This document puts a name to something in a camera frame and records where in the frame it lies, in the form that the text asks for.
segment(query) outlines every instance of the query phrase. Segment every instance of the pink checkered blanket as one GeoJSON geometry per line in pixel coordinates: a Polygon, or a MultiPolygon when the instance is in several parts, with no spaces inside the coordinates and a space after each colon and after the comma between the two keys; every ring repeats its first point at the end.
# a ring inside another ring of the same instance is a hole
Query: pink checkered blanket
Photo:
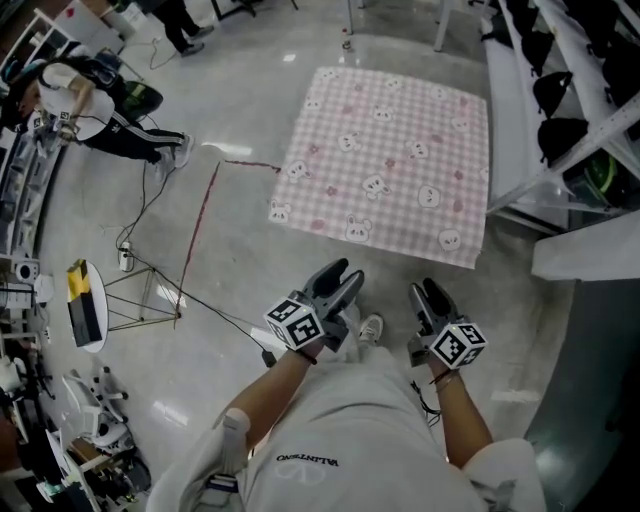
{"type": "Polygon", "coordinates": [[[486,102],[379,71],[317,70],[269,220],[474,268],[489,180],[486,102]]]}

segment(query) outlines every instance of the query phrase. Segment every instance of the yellow and black box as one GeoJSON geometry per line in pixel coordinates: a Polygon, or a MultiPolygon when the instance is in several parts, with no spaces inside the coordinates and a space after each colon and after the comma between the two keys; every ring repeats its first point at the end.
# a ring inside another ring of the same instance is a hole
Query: yellow and black box
{"type": "Polygon", "coordinates": [[[94,341],[101,341],[102,335],[100,334],[96,308],[93,304],[85,260],[76,261],[67,270],[67,281],[69,285],[69,317],[76,346],[82,347],[94,341]]]}

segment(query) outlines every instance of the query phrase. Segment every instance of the shoe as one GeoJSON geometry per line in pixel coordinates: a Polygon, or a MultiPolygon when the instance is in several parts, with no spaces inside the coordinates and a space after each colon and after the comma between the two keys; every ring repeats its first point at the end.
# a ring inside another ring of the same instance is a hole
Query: shoe
{"type": "Polygon", "coordinates": [[[203,48],[204,48],[204,43],[190,44],[189,46],[187,46],[187,49],[185,51],[180,52],[180,55],[182,55],[183,57],[188,57],[189,55],[195,55],[196,53],[201,51],[203,48]]]}
{"type": "Polygon", "coordinates": [[[198,39],[202,39],[203,37],[207,37],[209,34],[213,32],[213,25],[208,25],[206,27],[200,27],[195,36],[189,36],[191,41],[197,41],[198,39]]]}
{"type": "Polygon", "coordinates": [[[364,341],[372,341],[378,343],[382,336],[384,328],[384,319],[377,313],[373,313],[364,319],[360,326],[360,339],[364,341]]]}
{"type": "Polygon", "coordinates": [[[194,142],[195,139],[191,135],[187,135],[186,133],[184,134],[184,142],[182,143],[182,146],[175,148],[173,153],[176,159],[176,169],[182,169],[187,165],[187,162],[191,157],[191,150],[193,149],[194,142]]]}
{"type": "Polygon", "coordinates": [[[162,157],[156,164],[155,180],[156,184],[162,185],[167,178],[167,174],[171,172],[176,166],[173,152],[169,148],[160,148],[158,150],[162,157]]]}

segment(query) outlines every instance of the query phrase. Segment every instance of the bracelet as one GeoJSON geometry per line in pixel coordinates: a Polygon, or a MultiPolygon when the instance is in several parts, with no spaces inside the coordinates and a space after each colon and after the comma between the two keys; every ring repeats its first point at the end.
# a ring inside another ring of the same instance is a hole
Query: bracelet
{"type": "Polygon", "coordinates": [[[441,391],[444,390],[444,388],[446,388],[453,379],[455,379],[458,376],[458,372],[451,372],[451,374],[449,375],[449,378],[447,380],[444,381],[444,384],[442,386],[440,386],[438,388],[438,386],[436,386],[436,393],[440,393],[441,391]]]}
{"type": "Polygon", "coordinates": [[[311,364],[318,364],[318,361],[316,361],[315,357],[311,357],[309,354],[303,352],[302,350],[293,350],[289,347],[287,347],[287,350],[291,350],[291,352],[293,352],[294,354],[298,354],[300,357],[306,359],[307,362],[311,364]]]}
{"type": "Polygon", "coordinates": [[[438,384],[438,382],[440,382],[442,379],[444,379],[447,375],[450,375],[451,372],[453,372],[453,371],[454,370],[452,370],[451,368],[447,368],[440,375],[438,375],[437,377],[434,377],[434,379],[431,382],[429,382],[429,384],[438,384]]]}

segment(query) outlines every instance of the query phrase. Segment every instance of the wrist strap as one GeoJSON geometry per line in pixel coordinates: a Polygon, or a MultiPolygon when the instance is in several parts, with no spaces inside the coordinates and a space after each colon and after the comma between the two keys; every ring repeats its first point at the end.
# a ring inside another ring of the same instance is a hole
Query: wrist strap
{"type": "Polygon", "coordinates": [[[306,359],[311,364],[318,364],[318,361],[314,357],[311,357],[309,354],[304,353],[302,350],[293,350],[290,347],[287,347],[287,350],[290,350],[294,354],[298,354],[300,357],[306,359]]]}

